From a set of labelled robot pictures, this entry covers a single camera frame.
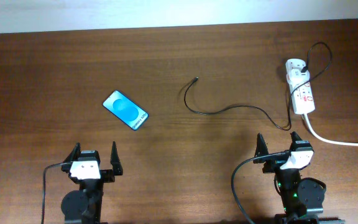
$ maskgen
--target white wall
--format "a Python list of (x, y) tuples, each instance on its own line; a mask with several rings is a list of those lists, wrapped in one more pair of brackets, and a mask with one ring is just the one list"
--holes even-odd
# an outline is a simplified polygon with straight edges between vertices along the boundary
[(0, 0), (0, 33), (358, 18), (358, 0)]

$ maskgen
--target cable end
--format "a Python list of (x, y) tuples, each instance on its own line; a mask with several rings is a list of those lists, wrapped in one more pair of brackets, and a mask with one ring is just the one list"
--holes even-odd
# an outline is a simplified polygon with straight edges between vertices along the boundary
[(302, 68), (301, 73), (305, 73), (308, 69), (309, 67), (306, 65), (305, 67)]
[(191, 82), (191, 84), (194, 84), (195, 82), (197, 82), (198, 81), (198, 77), (195, 77), (194, 79), (193, 79), (193, 81)]

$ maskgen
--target phone screen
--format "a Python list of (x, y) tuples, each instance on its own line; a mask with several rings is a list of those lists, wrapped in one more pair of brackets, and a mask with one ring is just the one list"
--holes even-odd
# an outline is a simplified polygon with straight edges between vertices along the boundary
[(114, 91), (109, 98), (103, 102), (103, 106), (134, 131), (138, 130), (149, 117), (146, 111), (137, 106), (118, 90)]

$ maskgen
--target wooden table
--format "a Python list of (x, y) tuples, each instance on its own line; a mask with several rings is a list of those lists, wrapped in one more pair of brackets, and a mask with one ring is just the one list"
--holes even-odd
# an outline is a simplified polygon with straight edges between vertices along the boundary
[[(117, 142), (124, 175), (104, 186), (102, 221), (109, 223), (216, 223), (244, 220), (230, 176), (254, 156), (257, 133), (270, 152), (288, 149), (290, 132), (261, 112), (191, 113), (231, 103), (259, 106), (286, 124), (284, 63), (306, 59), (323, 40), (331, 68), (312, 83), (314, 130), (328, 139), (358, 142), (358, 20), (279, 22), (152, 29), (87, 30), (0, 35), (0, 223), (38, 223), (42, 171), (80, 142), (110, 169)], [(317, 47), (315, 74), (328, 61)], [(102, 106), (113, 90), (149, 112), (133, 131)], [(314, 138), (293, 114), (293, 128), (315, 150), (301, 173), (328, 186), (323, 217), (358, 223), (358, 147)], [(47, 174), (46, 223), (63, 223), (60, 203), (77, 189), (59, 169)], [(236, 189), (253, 218), (283, 213), (273, 175), (247, 164)]]

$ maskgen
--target white robot part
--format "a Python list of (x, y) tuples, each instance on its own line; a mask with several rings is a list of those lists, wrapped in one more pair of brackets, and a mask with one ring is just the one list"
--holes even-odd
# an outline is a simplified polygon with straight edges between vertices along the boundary
[(78, 180), (100, 179), (99, 164), (97, 161), (75, 161), (71, 165), (70, 175)]
[(287, 162), (280, 166), (280, 169), (301, 169), (310, 163), (313, 153), (312, 150), (291, 152)]

